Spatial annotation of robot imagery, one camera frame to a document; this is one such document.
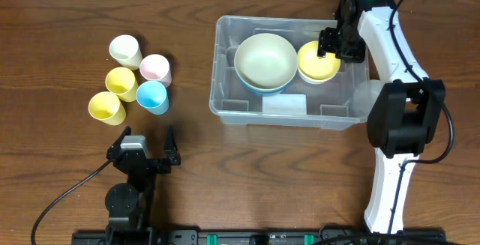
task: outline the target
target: wood grain surface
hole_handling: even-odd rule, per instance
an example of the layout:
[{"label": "wood grain surface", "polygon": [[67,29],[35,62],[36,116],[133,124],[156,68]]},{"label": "wood grain surface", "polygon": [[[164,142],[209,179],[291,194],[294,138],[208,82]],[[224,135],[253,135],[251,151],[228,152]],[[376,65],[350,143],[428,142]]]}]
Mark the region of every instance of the wood grain surface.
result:
[{"label": "wood grain surface", "polygon": [[[0,244],[29,244],[40,212],[106,159],[125,125],[153,152],[173,124],[182,165],[158,179],[156,226],[319,229],[360,226],[371,194],[374,150],[365,124],[345,131],[225,126],[209,109],[215,23],[226,14],[331,19],[338,0],[0,0]],[[442,227],[480,242],[480,0],[406,0],[403,32],[422,67],[447,87],[456,129],[450,156],[416,166],[406,227]],[[127,120],[92,119],[90,98],[118,67],[108,52],[132,34],[144,55],[172,62],[170,111],[126,103]],[[423,158],[438,156],[441,119]],[[61,201],[38,244],[69,244],[77,229],[104,229],[104,197],[125,176],[109,166]]]}]

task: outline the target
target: bowl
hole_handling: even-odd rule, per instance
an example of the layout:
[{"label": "bowl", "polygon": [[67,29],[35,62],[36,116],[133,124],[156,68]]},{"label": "bowl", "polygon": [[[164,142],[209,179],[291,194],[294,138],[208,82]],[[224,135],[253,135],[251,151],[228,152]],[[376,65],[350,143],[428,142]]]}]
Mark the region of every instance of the bowl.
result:
[{"label": "bowl", "polygon": [[256,34],[243,41],[235,53],[237,76],[250,91],[261,95],[281,93],[293,81],[297,52],[276,34]]},{"label": "bowl", "polygon": [[341,61],[335,58],[335,54],[326,53],[325,58],[319,58],[317,51],[317,40],[306,43],[298,51],[300,77],[310,84],[322,84],[332,79],[340,69]]}]

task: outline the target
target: yellow cup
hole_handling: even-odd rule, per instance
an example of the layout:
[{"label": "yellow cup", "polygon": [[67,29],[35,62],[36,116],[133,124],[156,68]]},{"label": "yellow cup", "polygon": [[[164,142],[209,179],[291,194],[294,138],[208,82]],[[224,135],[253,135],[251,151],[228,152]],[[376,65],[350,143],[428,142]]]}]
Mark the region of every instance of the yellow cup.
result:
[{"label": "yellow cup", "polygon": [[137,99],[137,80],[134,73],[126,67],[111,70],[106,75],[105,86],[125,102],[133,102]]},{"label": "yellow cup", "polygon": [[88,110],[94,119],[109,125],[119,125],[127,116],[120,99],[109,91],[102,91],[93,96],[88,103]]}]

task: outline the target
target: plastic container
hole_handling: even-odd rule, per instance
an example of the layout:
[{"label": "plastic container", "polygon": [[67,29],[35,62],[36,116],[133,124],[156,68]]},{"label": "plastic container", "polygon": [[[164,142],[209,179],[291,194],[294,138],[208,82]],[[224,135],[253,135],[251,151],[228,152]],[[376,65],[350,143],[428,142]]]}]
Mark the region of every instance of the plastic container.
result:
[{"label": "plastic container", "polygon": [[[369,80],[367,58],[361,64],[342,61],[338,73],[321,85],[307,83],[297,73],[288,88],[272,97],[263,97],[249,91],[233,67],[233,58],[239,45],[254,34],[278,34],[298,51],[304,44],[318,40],[320,31],[336,25],[334,20],[222,16],[217,21],[215,35],[210,110],[219,115],[225,124],[271,124],[344,130],[366,122],[368,114],[355,109],[356,105],[352,102],[354,97],[371,95],[366,90],[355,93],[361,83]],[[303,98],[289,98],[272,108],[272,98],[281,98],[282,94],[303,94],[299,95]],[[268,110],[264,109],[264,98],[270,98]],[[305,98],[306,103],[299,106],[299,102],[304,102]],[[295,102],[291,108],[288,106],[289,101]]]}]

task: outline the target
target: plastic cup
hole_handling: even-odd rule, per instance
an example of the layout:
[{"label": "plastic cup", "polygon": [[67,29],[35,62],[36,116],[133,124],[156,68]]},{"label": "plastic cup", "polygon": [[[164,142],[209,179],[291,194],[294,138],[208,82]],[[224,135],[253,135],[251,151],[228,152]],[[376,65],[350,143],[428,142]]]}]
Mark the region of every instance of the plastic cup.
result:
[{"label": "plastic cup", "polygon": [[88,110],[94,119],[108,125],[119,125],[127,116],[120,99],[109,91],[102,91],[93,96],[88,103]]},{"label": "plastic cup", "polygon": [[133,102],[137,99],[137,80],[134,73],[125,67],[111,70],[106,75],[105,86],[108,91],[113,92],[125,102]]},{"label": "plastic cup", "polygon": [[145,79],[161,82],[165,87],[172,83],[170,63],[162,55],[153,54],[146,56],[140,64],[140,73]]},{"label": "plastic cup", "polygon": [[120,35],[112,40],[109,47],[110,55],[119,64],[130,70],[136,70],[142,62],[142,53],[137,39],[131,35]]},{"label": "plastic cup", "polygon": [[147,81],[138,87],[136,101],[156,115],[164,114],[169,107],[167,89],[157,81]]}]

